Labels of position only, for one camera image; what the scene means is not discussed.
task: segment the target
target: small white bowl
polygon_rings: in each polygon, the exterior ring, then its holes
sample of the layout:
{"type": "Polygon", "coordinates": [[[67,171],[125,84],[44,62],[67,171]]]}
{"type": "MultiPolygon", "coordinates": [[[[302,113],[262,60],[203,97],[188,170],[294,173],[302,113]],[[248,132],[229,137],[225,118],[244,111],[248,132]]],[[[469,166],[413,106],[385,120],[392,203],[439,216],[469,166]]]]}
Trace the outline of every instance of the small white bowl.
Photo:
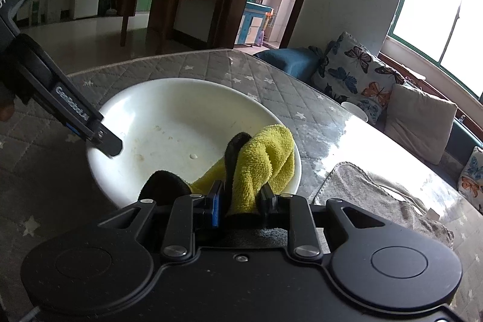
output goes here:
{"type": "Polygon", "coordinates": [[[343,106],[346,110],[351,112],[353,115],[356,115],[356,117],[362,119],[364,122],[367,122],[369,120],[366,113],[355,104],[349,103],[348,101],[344,101],[341,104],[341,106],[343,106]]]}
{"type": "MultiPolygon", "coordinates": [[[[170,171],[187,182],[202,176],[225,154],[239,132],[255,135],[280,120],[234,89],[192,78],[163,78],[125,89],[100,109],[102,123],[123,142],[116,157],[87,149],[94,179],[122,208],[138,199],[155,171],[170,171]]],[[[295,174],[284,193],[295,194],[302,164],[295,146],[295,174]]]]}

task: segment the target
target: table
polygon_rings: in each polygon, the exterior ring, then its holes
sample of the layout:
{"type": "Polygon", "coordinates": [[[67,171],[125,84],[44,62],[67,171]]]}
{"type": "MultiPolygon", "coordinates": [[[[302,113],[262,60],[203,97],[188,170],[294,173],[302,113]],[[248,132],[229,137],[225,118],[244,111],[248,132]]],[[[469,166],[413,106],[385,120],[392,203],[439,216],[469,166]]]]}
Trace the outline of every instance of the table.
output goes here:
{"type": "MultiPolygon", "coordinates": [[[[208,40],[207,40],[207,47],[213,48],[214,39],[217,34],[218,23],[219,23],[224,0],[206,0],[206,1],[213,1],[215,3],[210,31],[209,31],[208,40]]],[[[153,0],[151,3],[148,28],[153,28],[159,32],[159,38],[160,38],[160,44],[158,47],[159,49],[163,47],[165,41],[171,36],[171,32],[174,26],[174,20],[176,19],[178,3],[179,3],[179,0],[153,0]]],[[[124,16],[123,22],[122,22],[122,28],[121,28],[121,46],[124,46],[126,44],[128,22],[129,22],[129,16],[124,16]]]]}
{"type": "MultiPolygon", "coordinates": [[[[95,106],[156,78],[206,79],[261,102],[293,133],[302,161],[299,194],[310,199],[340,161],[398,182],[455,232],[463,264],[453,309],[475,321],[483,309],[483,218],[402,147],[333,100],[244,53],[217,49],[143,58],[72,75],[95,106]]],[[[114,209],[96,187],[85,145],[36,103],[0,123],[0,294],[15,318],[30,309],[19,279],[28,251],[114,209]]]]}

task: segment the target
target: pillow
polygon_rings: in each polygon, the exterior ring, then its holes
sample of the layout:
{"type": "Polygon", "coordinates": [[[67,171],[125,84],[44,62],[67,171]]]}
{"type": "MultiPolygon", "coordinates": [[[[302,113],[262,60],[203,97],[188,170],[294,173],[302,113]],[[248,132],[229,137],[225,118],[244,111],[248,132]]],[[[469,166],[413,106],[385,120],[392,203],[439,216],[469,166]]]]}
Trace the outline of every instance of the pillow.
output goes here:
{"type": "Polygon", "coordinates": [[[356,104],[372,125],[387,107],[393,85],[405,83],[399,72],[372,55],[347,32],[331,41],[325,52],[312,46],[309,49],[321,58],[312,76],[313,87],[338,103],[356,104]]]}
{"type": "Polygon", "coordinates": [[[439,164],[457,106],[407,85],[394,86],[384,133],[406,150],[439,164]]]}
{"type": "Polygon", "coordinates": [[[302,82],[308,82],[319,65],[319,57],[306,48],[268,49],[254,56],[302,82]]]}
{"type": "Polygon", "coordinates": [[[477,146],[458,179],[458,191],[483,214],[483,150],[477,146]]]}

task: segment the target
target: yellow cloth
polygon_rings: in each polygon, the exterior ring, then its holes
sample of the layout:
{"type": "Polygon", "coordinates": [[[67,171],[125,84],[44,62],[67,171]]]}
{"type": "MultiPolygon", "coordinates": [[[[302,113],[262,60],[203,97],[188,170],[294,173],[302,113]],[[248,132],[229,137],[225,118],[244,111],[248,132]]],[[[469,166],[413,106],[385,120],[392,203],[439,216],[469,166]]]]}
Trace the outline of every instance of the yellow cloth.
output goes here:
{"type": "MultiPolygon", "coordinates": [[[[257,212],[256,196],[269,182],[274,194],[280,194],[294,176],[294,138],[281,124],[264,127],[240,150],[228,214],[257,212]]],[[[208,194],[215,180],[225,180],[224,158],[191,184],[193,193],[208,194]]]]}

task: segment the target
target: screw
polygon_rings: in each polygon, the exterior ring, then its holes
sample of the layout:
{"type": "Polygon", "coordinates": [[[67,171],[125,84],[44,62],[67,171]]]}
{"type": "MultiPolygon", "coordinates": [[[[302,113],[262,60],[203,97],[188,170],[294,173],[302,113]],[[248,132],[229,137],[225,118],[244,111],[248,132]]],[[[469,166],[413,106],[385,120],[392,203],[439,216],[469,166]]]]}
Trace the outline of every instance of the screw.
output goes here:
{"type": "Polygon", "coordinates": [[[237,262],[248,262],[248,257],[246,255],[237,255],[235,257],[235,261],[237,261],[237,262]]]}
{"type": "Polygon", "coordinates": [[[178,245],[166,246],[163,250],[164,255],[172,258],[182,257],[186,255],[187,252],[187,249],[185,249],[183,246],[178,245]]]}
{"type": "Polygon", "coordinates": [[[299,257],[311,258],[319,255],[320,250],[317,247],[305,245],[295,247],[294,253],[297,254],[299,257]]]}

